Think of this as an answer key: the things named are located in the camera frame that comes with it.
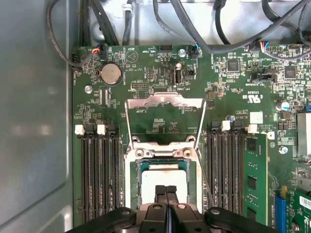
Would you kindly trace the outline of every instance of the wire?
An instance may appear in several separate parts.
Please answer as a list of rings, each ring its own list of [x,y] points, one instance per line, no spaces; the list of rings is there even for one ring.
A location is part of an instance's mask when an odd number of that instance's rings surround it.
[[[280,16],[278,16],[270,7],[269,0],[262,0],[261,6],[264,14],[271,22],[276,22],[278,19],[280,19]],[[293,34],[297,33],[298,28],[291,22],[285,21],[281,24],[281,26],[288,28],[293,32]]]
[[[93,49],[92,50],[92,53],[93,54],[97,54],[97,53],[99,53],[101,50],[99,49],[99,48],[96,48],[96,49]]]
[[[297,59],[305,58],[305,57],[307,57],[308,55],[311,54],[311,50],[309,50],[309,51],[304,52],[304,53],[302,53],[300,55],[297,55],[295,57],[281,57],[279,55],[272,54],[272,53],[268,52],[267,51],[268,45],[269,45],[269,42],[263,42],[263,41],[260,42],[260,48],[261,48],[262,53],[266,54],[269,57],[272,57],[272,58],[275,58],[275,59],[278,59],[278,60],[282,60],[282,61],[297,60]]]
[[[50,37],[51,37],[51,41],[56,49],[56,52],[59,54],[59,56],[69,65],[73,66],[73,67],[82,67],[84,66],[86,63],[89,62],[89,60],[92,58],[93,54],[90,53],[88,54],[84,60],[82,60],[80,63],[75,63],[75,62],[72,62],[71,60],[69,60],[62,52],[62,50],[60,49],[57,41],[56,41],[56,38],[55,38],[55,34],[54,34],[54,31],[53,31],[53,27],[52,27],[52,9],[53,7],[55,6],[55,4],[59,2],[59,0],[51,3],[50,5],[48,5],[48,8],[47,8],[47,27],[48,27],[48,31],[49,31],[49,34],[50,34]]]
[[[159,5],[157,0],[153,0],[153,7],[154,7],[154,14],[155,14],[155,19],[157,23],[163,28],[167,33],[177,37],[178,39],[181,39],[183,41],[187,41],[187,39],[184,36],[179,35],[178,33],[174,32],[173,29],[171,29],[160,17],[159,15]]]
[[[307,10],[308,4],[304,5],[300,16],[299,16],[299,23],[298,23],[298,34],[299,34],[299,38],[302,41],[302,43],[304,43],[305,45],[311,46],[311,42],[306,40],[303,35],[302,35],[302,23],[303,23],[303,19]]]
[[[215,26],[216,26],[216,31],[217,34],[219,36],[219,38],[222,40],[222,42],[225,45],[230,45],[230,42],[228,41],[227,37],[225,36],[223,29],[222,29],[222,25],[220,23],[220,13],[221,13],[221,8],[217,9],[215,11]]]
[[[99,0],[91,0],[90,4],[98,20],[100,28],[104,34],[105,40],[106,41],[109,40],[109,43],[107,42],[107,44],[108,45],[119,45],[117,36],[112,28],[112,25],[106,14],[106,11],[103,9],[102,4],[99,2]]]
[[[133,0],[128,0],[127,4],[133,4]],[[125,11],[125,29],[122,38],[122,45],[130,44],[131,28],[132,28],[132,11]]]
[[[225,53],[234,51],[240,47],[252,44],[254,41],[258,41],[259,39],[265,37],[272,31],[274,31],[278,26],[280,26],[283,22],[285,22],[289,17],[291,17],[294,13],[296,13],[303,5],[307,4],[311,0],[301,0],[297,3],[291,10],[289,10],[285,15],[283,15],[280,19],[278,19],[275,23],[271,24],[268,28],[257,33],[256,35],[241,41],[237,44],[233,45],[207,45],[204,39],[200,36],[194,25],[192,24],[187,12],[185,11],[180,0],[171,0],[173,8],[187,32],[192,36],[192,38],[203,48],[205,51],[210,53]]]

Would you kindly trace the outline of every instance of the black dimm slot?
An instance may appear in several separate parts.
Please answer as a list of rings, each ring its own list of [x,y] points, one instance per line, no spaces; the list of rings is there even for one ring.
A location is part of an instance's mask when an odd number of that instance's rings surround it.
[[[232,161],[232,134],[228,135],[228,210],[233,211],[233,173],[234,170]]]
[[[89,203],[89,210],[88,210],[88,218],[91,221],[94,218],[94,138],[89,138],[88,141],[88,148],[87,148],[87,179],[88,179],[88,203]]]
[[[98,186],[99,186],[99,190],[98,190],[98,214],[99,216],[104,214],[104,200],[103,200],[103,180],[104,180],[104,171],[103,171],[103,144],[104,144],[104,139],[99,136],[98,137]]]
[[[100,171],[99,171],[99,153],[98,153],[98,138],[94,138],[94,217],[99,217],[99,177],[100,177]]]
[[[119,138],[115,135],[113,142],[113,159],[114,159],[114,209],[120,207],[120,159],[119,159]]]
[[[237,145],[238,147],[238,174],[239,174],[239,179],[238,179],[238,195],[239,195],[239,214],[243,215],[244,214],[244,208],[243,208],[243,201],[242,201],[242,196],[243,196],[243,191],[244,190],[244,177],[243,177],[243,171],[244,171],[244,136],[243,135],[238,135],[238,140],[237,140]]]
[[[218,205],[223,206],[223,140],[222,135],[218,135],[218,155],[217,155],[217,175],[218,175]]]
[[[218,136],[217,134],[212,134],[212,177],[213,184],[211,189],[214,190],[214,200],[215,206],[219,206],[218,203],[218,193],[219,193],[219,184],[218,184]]]
[[[88,222],[88,194],[87,194],[87,140],[81,139],[82,156],[82,218],[83,223]]]
[[[228,135],[222,135],[222,208],[228,210]]]
[[[110,194],[109,194],[109,138],[104,140],[104,213],[108,213],[109,210],[109,202],[110,202]]]
[[[212,155],[212,136],[207,135],[207,180],[210,187],[210,191],[214,196],[214,187],[213,187],[213,176],[212,176],[212,167],[213,167],[213,155]],[[207,193],[207,208],[211,208],[211,203],[209,201],[209,196]]]

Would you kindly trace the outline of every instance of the motherboard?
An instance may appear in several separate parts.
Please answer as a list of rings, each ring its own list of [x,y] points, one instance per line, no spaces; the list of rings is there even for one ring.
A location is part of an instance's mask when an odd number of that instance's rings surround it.
[[[93,49],[77,48],[74,61]],[[310,73],[309,58],[249,47],[101,47],[73,72],[74,225],[139,209],[156,185],[174,185],[201,213],[215,205],[280,232],[311,231],[311,198],[297,188],[311,178]]]

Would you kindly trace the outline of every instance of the memory chip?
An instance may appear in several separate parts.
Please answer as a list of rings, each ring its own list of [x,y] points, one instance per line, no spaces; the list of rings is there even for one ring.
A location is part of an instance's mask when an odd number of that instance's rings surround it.
[[[247,186],[251,189],[256,190],[257,187],[257,180],[253,177],[247,177]]]
[[[228,71],[229,72],[236,72],[239,71],[239,60],[228,60]]]
[[[246,139],[246,149],[250,151],[256,151],[256,139],[247,138]]]
[[[247,208],[247,217],[253,221],[256,221],[257,213],[250,208]]]
[[[296,79],[296,67],[293,66],[285,67],[284,76],[286,79]]]

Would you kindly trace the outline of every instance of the blue expansion slot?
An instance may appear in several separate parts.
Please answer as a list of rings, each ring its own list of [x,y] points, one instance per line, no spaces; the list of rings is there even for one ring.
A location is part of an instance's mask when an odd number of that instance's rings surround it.
[[[276,229],[286,233],[286,200],[276,197]]]

